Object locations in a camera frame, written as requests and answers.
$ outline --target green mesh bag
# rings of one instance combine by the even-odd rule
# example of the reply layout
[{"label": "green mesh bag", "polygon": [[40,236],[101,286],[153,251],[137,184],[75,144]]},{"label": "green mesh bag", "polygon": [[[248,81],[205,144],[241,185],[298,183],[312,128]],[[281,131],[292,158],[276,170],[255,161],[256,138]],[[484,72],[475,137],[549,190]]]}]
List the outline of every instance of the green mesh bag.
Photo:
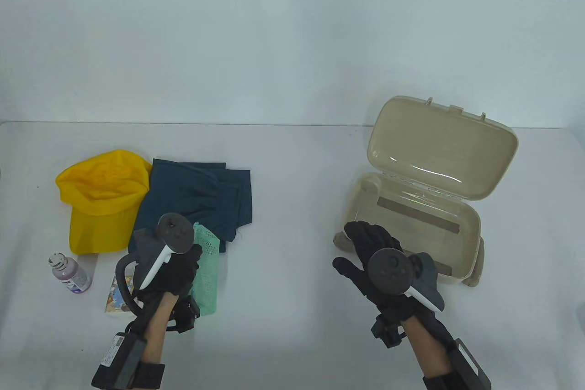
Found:
[{"label": "green mesh bag", "polygon": [[201,316],[211,315],[215,312],[218,296],[218,265],[219,265],[219,239],[203,225],[195,223],[195,243],[203,248],[199,269],[193,281],[191,294],[199,309]]}]

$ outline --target white wall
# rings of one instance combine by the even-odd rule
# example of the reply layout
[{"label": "white wall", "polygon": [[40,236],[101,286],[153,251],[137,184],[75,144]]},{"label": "white wall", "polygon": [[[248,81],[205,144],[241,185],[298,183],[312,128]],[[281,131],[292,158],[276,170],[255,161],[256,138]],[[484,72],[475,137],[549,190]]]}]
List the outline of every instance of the white wall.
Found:
[{"label": "white wall", "polygon": [[572,125],[584,1],[0,0],[0,119],[372,124],[406,94]]},{"label": "white wall", "polygon": [[576,111],[576,121],[570,127],[570,130],[574,133],[575,137],[581,146],[585,149],[585,99],[581,102],[581,108]]}]

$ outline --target small bottle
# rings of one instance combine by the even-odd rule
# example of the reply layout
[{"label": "small bottle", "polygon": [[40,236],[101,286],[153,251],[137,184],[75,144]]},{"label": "small bottle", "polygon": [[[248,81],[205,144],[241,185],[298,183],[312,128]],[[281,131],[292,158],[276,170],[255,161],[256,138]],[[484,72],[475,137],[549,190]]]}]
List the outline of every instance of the small bottle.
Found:
[{"label": "small bottle", "polygon": [[65,257],[63,253],[55,253],[48,259],[53,275],[64,283],[69,291],[81,294],[91,286],[91,277],[79,266],[75,259]]}]

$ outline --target cap brim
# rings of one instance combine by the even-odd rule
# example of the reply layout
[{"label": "cap brim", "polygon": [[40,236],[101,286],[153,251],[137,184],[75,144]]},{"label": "cap brim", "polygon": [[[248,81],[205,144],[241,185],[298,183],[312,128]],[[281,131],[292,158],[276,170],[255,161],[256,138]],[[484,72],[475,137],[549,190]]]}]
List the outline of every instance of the cap brim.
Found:
[{"label": "cap brim", "polygon": [[73,209],[69,247],[75,254],[107,253],[128,247],[140,204],[112,215],[90,216]]}]

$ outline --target yellow cap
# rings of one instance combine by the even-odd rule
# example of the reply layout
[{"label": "yellow cap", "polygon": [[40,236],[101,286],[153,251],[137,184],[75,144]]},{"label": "yellow cap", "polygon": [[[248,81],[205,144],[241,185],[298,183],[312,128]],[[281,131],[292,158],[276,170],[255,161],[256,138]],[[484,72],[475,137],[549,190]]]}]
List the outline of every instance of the yellow cap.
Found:
[{"label": "yellow cap", "polygon": [[75,254],[128,246],[152,166],[127,150],[113,150],[65,169],[55,180],[73,206],[69,246]]}]

